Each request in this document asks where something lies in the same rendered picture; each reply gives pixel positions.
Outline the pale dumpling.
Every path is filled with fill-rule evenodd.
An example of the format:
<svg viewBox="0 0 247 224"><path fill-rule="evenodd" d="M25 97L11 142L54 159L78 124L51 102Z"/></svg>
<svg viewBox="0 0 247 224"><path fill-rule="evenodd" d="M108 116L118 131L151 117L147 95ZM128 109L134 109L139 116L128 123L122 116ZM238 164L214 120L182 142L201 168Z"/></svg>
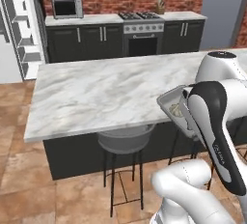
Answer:
<svg viewBox="0 0 247 224"><path fill-rule="evenodd" d="M169 111L172 113L173 116L175 117L179 117L181 118L182 117L182 113L181 111L179 110L179 104L172 104L170 107L169 107Z"/></svg>

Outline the wooden knife block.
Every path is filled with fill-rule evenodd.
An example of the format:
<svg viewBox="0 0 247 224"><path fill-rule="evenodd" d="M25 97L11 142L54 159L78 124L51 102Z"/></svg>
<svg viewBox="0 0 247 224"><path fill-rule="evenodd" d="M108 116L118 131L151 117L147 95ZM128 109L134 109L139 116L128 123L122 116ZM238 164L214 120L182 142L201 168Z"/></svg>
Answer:
<svg viewBox="0 0 247 224"><path fill-rule="evenodd" d="M164 0L157 0L156 12L158 14L164 14L165 13L165 2L164 2Z"/></svg>

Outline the dark island cabinet base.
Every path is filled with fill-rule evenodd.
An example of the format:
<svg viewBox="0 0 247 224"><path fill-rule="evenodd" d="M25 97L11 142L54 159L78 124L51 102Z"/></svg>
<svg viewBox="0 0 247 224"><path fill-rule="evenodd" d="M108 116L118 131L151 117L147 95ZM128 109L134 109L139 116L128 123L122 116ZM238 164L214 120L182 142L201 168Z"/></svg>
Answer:
<svg viewBox="0 0 247 224"><path fill-rule="evenodd" d="M143 149L143 162L190 155L193 140L175 128L172 122L157 124L149 144ZM103 170L103 149L95 133L43 141L53 180L81 176Z"/></svg>

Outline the grey metal tray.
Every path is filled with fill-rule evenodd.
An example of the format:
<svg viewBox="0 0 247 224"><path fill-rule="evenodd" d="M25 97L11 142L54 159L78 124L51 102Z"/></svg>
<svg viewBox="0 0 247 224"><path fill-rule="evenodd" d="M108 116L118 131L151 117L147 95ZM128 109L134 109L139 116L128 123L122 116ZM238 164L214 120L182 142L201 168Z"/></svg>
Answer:
<svg viewBox="0 0 247 224"><path fill-rule="evenodd" d="M179 104L181 91L185 87L185 85L179 85L175 89L172 89L168 91L167 93L164 93L163 95L159 96L157 98L157 104L161 108L161 110L171 119L171 121L189 138L192 138L194 135L190 135L185 132L182 125L184 123L183 116L181 118L175 117L172 115L172 113L169 111L169 107L172 104Z"/></svg>

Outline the silver microwave oven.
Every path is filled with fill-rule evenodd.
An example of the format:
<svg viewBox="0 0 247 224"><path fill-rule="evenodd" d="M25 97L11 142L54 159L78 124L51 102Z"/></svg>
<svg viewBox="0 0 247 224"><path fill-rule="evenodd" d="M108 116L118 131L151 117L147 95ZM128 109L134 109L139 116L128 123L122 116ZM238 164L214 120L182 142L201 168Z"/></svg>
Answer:
<svg viewBox="0 0 247 224"><path fill-rule="evenodd" d="M82 0L51 0L55 19L83 18Z"/></svg>

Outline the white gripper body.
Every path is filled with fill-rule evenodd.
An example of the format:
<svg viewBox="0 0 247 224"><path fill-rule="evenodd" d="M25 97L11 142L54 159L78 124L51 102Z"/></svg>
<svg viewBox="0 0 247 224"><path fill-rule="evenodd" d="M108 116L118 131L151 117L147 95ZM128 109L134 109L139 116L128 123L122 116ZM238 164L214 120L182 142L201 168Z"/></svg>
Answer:
<svg viewBox="0 0 247 224"><path fill-rule="evenodd" d="M188 96L191 90L192 90L191 87L184 87L182 89L178 106L179 106L179 110L184 119L184 123L182 125L183 129L185 130L186 133L190 135L195 135L195 131L193 128L194 120L190 114L188 104L187 104Z"/></svg>

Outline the silver stove with oven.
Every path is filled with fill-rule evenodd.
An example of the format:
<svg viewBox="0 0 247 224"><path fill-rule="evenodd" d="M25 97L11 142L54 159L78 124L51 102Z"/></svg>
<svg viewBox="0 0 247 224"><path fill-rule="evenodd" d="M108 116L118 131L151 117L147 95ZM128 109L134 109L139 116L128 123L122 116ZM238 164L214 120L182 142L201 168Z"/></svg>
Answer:
<svg viewBox="0 0 247 224"><path fill-rule="evenodd" d="M123 55L157 55L161 52L165 20L152 12L119 13L123 19Z"/></svg>

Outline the dark lower cupboard run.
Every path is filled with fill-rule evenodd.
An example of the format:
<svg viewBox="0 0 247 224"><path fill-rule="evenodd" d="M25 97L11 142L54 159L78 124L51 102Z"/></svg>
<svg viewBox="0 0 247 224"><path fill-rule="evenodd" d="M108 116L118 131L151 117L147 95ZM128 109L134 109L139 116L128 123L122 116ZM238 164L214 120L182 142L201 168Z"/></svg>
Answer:
<svg viewBox="0 0 247 224"><path fill-rule="evenodd" d="M88 61L123 56L121 23L46 27L50 63Z"/></svg>
<svg viewBox="0 0 247 224"><path fill-rule="evenodd" d="M163 54L196 52L200 48L205 21L166 21L161 52Z"/></svg>

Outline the grey stool with black legs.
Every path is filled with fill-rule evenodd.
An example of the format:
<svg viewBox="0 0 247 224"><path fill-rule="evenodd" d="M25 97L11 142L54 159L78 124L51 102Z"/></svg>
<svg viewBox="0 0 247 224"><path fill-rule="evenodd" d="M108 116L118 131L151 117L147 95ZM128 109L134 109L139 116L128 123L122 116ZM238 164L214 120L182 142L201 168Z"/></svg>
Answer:
<svg viewBox="0 0 247 224"><path fill-rule="evenodd" d="M144 208L143 197L143 159L142 151L151 139L151 133L155 125L144 125L115 130L102 131L97 134L98 144L104 149L103 153L103 186L106 186L106 164L107 154L112 155L111 159L111 200L110 216L113 216L114 207L114 186L115 186L115 164L119 154L132 154L132 177L135 177L136 157L139 157L140 168L140 198L141 209Z"/></svg>

